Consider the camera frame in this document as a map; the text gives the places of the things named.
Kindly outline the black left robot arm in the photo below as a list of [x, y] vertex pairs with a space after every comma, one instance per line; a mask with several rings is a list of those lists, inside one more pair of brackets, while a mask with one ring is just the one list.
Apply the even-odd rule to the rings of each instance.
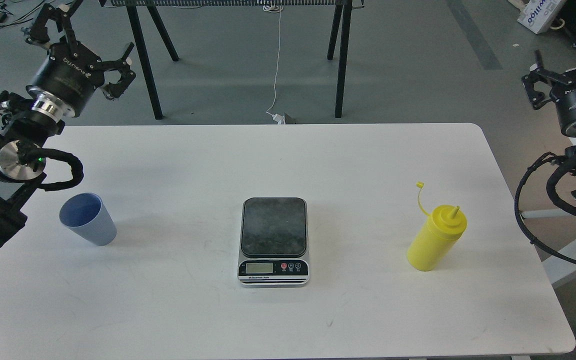
[[135, 79], [130, 42], [117, 60], [104, 61], [81, 43], [71, 18], [82, 2], [44, 4], [25, 41], [46, 50], [46, 59], [29, 85], [28, 97], [0, 93], [0, 248], [25, 227], [22, 207], [38, 190], [64, 191], [84, 178], [83, 164], [73, 154], [46, 148], [59, 135], [67, 117], [82, 114], [98, 90], [116, 100]]

